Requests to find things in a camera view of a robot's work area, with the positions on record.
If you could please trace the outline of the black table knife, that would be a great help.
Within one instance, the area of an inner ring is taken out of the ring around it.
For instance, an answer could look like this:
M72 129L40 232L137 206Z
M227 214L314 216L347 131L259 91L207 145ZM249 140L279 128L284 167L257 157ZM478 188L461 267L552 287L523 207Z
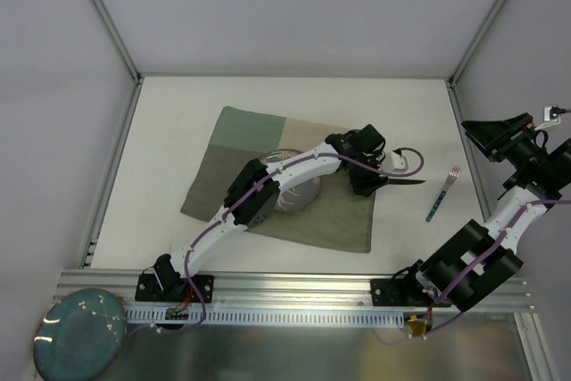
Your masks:
M389 178L386 184L392 186L414 186L424 184L423 179L410 179L410 178Z

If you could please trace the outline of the green handled fork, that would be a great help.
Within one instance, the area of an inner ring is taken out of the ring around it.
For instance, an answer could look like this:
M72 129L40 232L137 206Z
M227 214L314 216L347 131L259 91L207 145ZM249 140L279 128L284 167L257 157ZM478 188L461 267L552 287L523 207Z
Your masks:
M460 173L461 173L461 167L459 165L455 165L450 170L450 172L448 173L448 175L444 181L443 187L442 187L438 197L434 201L434 204L431 207L429 213L426 215L426 218L425 218L426 223L429 223L432 221L432 219L434 218L435 214L437 213L440 205L442 204L445 196L447 195L448 191L450 190L451 186L459 178Z

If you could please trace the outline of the green beige cloth placemat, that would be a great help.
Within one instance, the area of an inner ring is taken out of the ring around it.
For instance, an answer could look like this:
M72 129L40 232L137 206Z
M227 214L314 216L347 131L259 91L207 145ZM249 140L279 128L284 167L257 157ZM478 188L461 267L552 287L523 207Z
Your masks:
M304 153L345 128L222 109L181 213L210 220L227 190L253 158L275 162ZM346 172L314 178L281 194L273 214L254 228L258 235L348 253L369 253L375 198L352 191Z

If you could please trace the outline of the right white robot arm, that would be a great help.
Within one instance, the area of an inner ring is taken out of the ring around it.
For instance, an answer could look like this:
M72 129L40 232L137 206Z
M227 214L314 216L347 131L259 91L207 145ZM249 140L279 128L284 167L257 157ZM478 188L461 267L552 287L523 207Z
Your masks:
M523 262L517 245L531 224L562 200L570 183L570 143L553 152L538 145L543 128L531 114L507 120L462 122L468 139L491 162L515 172L484 223L469 221L426 261L417 261L396 287L409 306L453 305L465 312L514 276Z

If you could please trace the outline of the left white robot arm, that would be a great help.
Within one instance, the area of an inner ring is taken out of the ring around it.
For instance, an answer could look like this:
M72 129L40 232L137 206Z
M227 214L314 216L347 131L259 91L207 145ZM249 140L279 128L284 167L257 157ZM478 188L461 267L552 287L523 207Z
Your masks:
M256 228L269 219L279 196L290 189L346 170L352 191L369 197L388 179L381 171L385 138L370 124L360 130L332 134L307 152L284 161L245 164L206 228L190 244L157 258L151 284L161 301L183 301L192 293L190 280L223 237Z

